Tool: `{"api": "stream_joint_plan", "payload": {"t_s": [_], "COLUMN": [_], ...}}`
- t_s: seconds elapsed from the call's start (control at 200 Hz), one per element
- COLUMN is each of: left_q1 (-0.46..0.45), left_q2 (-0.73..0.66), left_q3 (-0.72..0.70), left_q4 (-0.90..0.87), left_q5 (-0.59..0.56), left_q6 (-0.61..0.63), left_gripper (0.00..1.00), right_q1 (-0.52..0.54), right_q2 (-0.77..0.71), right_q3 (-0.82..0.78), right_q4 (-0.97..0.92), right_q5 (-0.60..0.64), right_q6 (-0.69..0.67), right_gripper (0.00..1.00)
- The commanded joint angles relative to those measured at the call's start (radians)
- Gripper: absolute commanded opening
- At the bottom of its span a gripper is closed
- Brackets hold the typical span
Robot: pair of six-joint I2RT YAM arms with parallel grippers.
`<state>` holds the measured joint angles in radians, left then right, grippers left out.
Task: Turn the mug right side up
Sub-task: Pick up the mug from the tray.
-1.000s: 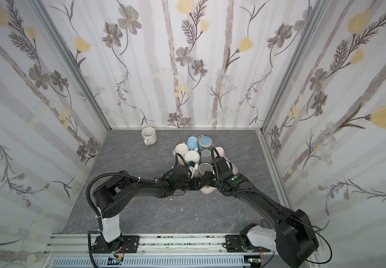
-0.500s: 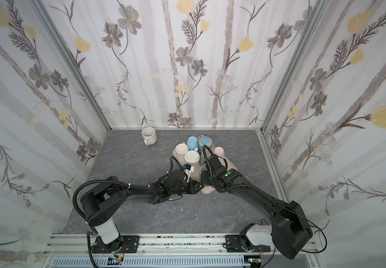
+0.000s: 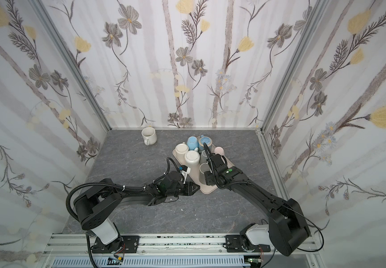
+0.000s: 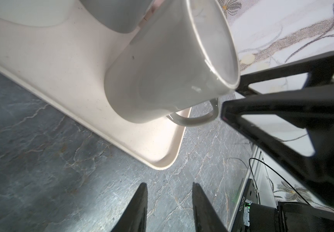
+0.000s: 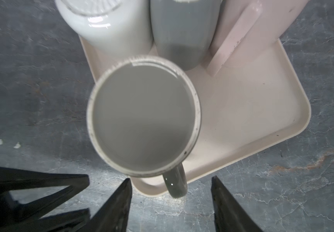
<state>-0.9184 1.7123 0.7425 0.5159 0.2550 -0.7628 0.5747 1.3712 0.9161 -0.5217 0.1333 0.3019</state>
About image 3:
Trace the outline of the pink mug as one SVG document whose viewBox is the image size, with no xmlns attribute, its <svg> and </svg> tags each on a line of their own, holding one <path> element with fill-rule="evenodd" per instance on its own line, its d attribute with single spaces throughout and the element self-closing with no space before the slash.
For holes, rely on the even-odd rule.
<svg viewBox="0 0 386 268">
<path fill-rule="evenodd" d="M 225 155 L 225 151 L 222 147 L 216 147 L 214 149 L 214 154 L 219 154 L 221 156 L 224 156 Z"/>
</svg>

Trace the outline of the blue butterfly mug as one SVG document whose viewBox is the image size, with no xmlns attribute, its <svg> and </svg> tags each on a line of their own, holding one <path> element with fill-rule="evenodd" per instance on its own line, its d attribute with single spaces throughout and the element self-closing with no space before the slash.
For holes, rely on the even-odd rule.
<svg viewBox="0 0 386 268">
<path fill-rule="evenodd" d="M 212 148 L 213 141 L 210 137 L 201 135 L 201 136 L 197 136 L 197 140 L 198 140 L 199 152 L 204 151 L 204 144 L 206 144 L 209 149 Z"/>
</svg>

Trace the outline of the cream yellow mug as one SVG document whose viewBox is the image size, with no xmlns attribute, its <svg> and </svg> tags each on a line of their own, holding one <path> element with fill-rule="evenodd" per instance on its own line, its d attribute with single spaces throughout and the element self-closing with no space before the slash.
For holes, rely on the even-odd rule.
<svg viewBox="0 0 386 268">
<path fill-rule="evenodd" d="M 156 130 L 153 127 L 146 127 L 142 129 L 141 135 L 146 146 L 154 145 L 157 142 Z"/>
</svg>

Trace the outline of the large grey mug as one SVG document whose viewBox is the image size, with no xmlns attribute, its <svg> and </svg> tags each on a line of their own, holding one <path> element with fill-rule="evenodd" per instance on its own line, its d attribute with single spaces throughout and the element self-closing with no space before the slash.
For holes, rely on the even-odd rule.
<svg viewBox="0 0 386 268">
<path fill-rule="evenodd" d="M 206 185 L 205 173 L 210 170 L 208 163 L 202 163 L 199 167 L 199 182 Z"/>
</svg>

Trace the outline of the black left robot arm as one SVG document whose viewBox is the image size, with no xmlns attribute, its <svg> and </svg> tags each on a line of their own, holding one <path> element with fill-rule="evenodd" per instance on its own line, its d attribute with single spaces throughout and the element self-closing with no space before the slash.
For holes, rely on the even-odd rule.
<svg viewBox="0 0 386 268">
<path fill-rule="evenodd" d="M 200 190 L 194 182 L 187 182 L 180 172 L 164 174 L 143 187 L 115 184 L 111 179 L 79 185 L 69 193 L 66 207 L 69 214 L 86 232 L 92 232 L 104 245 L 121 238 L 109 217 L 120 205 L 154 206 L 169 197 L 192 196 Z"/>
</svg>

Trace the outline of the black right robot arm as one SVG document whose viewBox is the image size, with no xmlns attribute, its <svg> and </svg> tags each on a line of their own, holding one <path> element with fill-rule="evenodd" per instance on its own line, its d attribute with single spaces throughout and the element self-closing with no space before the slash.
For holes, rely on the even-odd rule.
<svg viewBox="0 0 386 268">
<path fill-rule="evenodd" d="M 236 166 L 228 167 L 226 158 L 212 153 L 207 161 L 207 180 L 223 190 L 232 191 L 252 203 L 267 218 L 269 238 L 284 256 L 290 256 L 311 235 L 302 209 L 294 199 L 284 200 L 254 183 Z"/>
</svg>

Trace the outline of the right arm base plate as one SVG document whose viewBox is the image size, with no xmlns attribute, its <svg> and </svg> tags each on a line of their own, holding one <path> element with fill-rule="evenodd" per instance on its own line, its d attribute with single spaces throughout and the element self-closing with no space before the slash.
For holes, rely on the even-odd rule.
<svg viewBox="0 0 386 268">
<path fill-rule="evenodd" d="M 261 252 L 271 252 L 271 247 L 269 245 L 253 245 L 251 244 L 245 236 L 240 234 L 228 234 L 225 236 L 225 243 L 223 247 L 229 253 L 241 253 L 241 252 L 250 252 L 250 253 L 261 253 Z"/>
</svg>

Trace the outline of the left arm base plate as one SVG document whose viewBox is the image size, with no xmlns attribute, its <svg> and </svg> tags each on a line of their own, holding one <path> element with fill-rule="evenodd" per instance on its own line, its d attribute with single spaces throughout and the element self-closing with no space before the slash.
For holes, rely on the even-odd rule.
<svg viewBox="0 0 386 268">
<path fill-rule="evenodd" d="M 100 238 L 96 238 L 91 247 L 92 253 L 136 253 L 140 236 L 120 236 L 113 242 L 105 245 Z"/>
</svg>

